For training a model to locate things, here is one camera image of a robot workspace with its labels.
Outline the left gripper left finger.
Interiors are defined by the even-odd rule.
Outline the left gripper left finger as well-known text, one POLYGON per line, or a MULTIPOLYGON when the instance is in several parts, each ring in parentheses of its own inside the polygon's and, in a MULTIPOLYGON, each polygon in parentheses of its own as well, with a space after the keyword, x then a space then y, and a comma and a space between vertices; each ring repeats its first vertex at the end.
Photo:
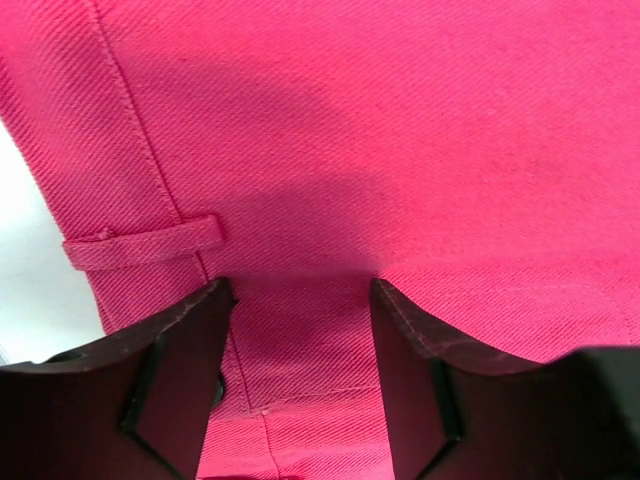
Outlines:
POLYGON ((226 278, 114 334, 1 370, 5 479, 193 479, 222 395, 226 278))

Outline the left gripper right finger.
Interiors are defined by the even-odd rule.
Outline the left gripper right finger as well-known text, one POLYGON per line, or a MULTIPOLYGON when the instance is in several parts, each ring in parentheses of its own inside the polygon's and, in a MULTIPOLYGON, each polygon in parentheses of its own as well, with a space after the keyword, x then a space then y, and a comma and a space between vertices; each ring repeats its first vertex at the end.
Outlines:
POLYGON ((536 363, 491 347, 375 279, 369 302, 398 479, 635 479, 639 351, 536 363))

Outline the pink trousers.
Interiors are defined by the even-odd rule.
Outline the pink trousers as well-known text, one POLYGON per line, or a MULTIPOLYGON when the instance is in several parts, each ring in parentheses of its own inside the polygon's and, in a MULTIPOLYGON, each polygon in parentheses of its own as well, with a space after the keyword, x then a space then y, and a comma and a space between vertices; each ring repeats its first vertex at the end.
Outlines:
POLYGON ((5 1, 1 118, 107 333, 232 281, 201 479, 392 477, 375 276, 639 342, 635 1, 5 1))

